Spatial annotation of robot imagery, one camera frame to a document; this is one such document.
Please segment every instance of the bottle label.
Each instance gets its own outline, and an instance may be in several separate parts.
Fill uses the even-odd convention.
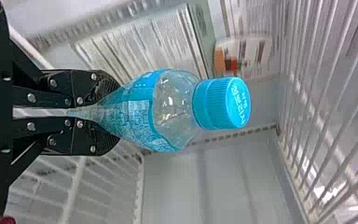
[[[153,125],[153,90],[167,69],[148,72],[106,96],[101,102],[105,115],[101,125],[110,133],[140,147],[177,151]]]

